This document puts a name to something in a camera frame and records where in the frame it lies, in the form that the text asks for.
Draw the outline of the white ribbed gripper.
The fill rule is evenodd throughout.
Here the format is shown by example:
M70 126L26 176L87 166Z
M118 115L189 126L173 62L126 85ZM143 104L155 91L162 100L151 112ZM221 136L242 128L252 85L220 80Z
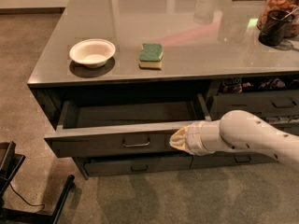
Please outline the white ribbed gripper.
M171 136L169 144L180 151L187 151L187 145L188 150L197 156L221 151L219 124L218 121L196 121L190 126L184 126L176 131Z

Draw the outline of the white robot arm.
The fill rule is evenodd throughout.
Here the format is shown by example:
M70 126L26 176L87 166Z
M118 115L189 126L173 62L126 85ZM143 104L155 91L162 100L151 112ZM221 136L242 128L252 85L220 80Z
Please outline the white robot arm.
M195 156L255 152L299 170L299 137L247 111L233 110L215 121L195 121L172 134L169 144Z

